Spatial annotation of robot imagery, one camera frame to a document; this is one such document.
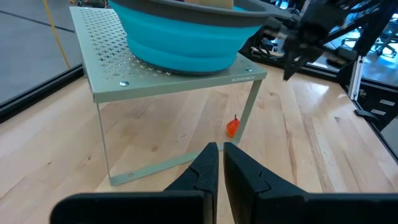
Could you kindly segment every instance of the yellow cable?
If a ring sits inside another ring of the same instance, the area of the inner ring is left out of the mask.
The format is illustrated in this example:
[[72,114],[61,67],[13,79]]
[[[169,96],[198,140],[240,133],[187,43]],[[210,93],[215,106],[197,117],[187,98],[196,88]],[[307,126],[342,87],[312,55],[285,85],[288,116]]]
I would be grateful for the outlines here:
[[47,1],[43,0],[43,4],[44,4],[45,11],[47,13],[47,17],[49,18],[49,22],[51,24],[51,29],[52,29],[52,33],[54,34],[55,41],[57,41],[58,48],[60,49],[60,51],[62,53],[63,60],[67,64],[68,68],[70,68],[70,64],[68,62],[67,56],[65,55],[65,52],[62,49],[62,45],[61,45],[60,39],[58,38],[57,31],[55,30],[54,22],[52,20],[52,16],[51,16],[51,12],[50,12],[49,6],[47,5]]

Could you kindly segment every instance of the wooden tabletop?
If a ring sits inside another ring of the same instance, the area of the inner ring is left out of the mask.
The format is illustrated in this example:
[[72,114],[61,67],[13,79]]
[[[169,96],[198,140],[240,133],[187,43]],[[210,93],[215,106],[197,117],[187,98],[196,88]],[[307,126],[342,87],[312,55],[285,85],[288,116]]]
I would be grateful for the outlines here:
[[[239,147],[309,192],[395,192],[398,167],[336,83],[269,72]],[[229,141],[250,83],[101,104],[112,172],[136,169],[209,141]],[[52,207],[78,192],[160,191],[184,164],[112,187],[95,104],[81,78],[0,125],[0,217],[46,223]],[[220,162],[218,223],[232,223]]]

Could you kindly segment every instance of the small red object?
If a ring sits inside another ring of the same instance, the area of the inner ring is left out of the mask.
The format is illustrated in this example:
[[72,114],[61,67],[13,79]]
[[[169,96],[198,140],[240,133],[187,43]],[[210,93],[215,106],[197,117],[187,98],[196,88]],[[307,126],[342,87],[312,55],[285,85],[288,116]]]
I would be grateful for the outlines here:
[[233,119],[226,125],[226,135],[233,138],[235,136],[236,130],[238,130],[238,127],[239,127],[239,119],[236,118],[235,115],[235,119]]

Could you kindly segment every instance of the screw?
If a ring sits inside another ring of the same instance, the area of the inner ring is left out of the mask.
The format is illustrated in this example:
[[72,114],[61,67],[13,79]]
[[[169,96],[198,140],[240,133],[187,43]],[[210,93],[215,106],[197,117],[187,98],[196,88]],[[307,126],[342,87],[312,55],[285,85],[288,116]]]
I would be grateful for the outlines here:
[[119,83],[119,85],[121,85],[121,86],[128,86],[130,83],[129,82],[127,82],[127,81],[121,81],[120,83]]

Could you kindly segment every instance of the teal collapsible bowl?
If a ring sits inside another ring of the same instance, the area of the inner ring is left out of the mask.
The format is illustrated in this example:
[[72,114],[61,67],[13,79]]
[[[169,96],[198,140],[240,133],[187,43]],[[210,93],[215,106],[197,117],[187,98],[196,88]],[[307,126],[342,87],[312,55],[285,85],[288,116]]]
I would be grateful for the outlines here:
[[228,68],[267,17],[290,16],[273,5],[250,0],[235,0],[234,10],[173,0],[109,3],[136,57],[164,70],[192,75]]

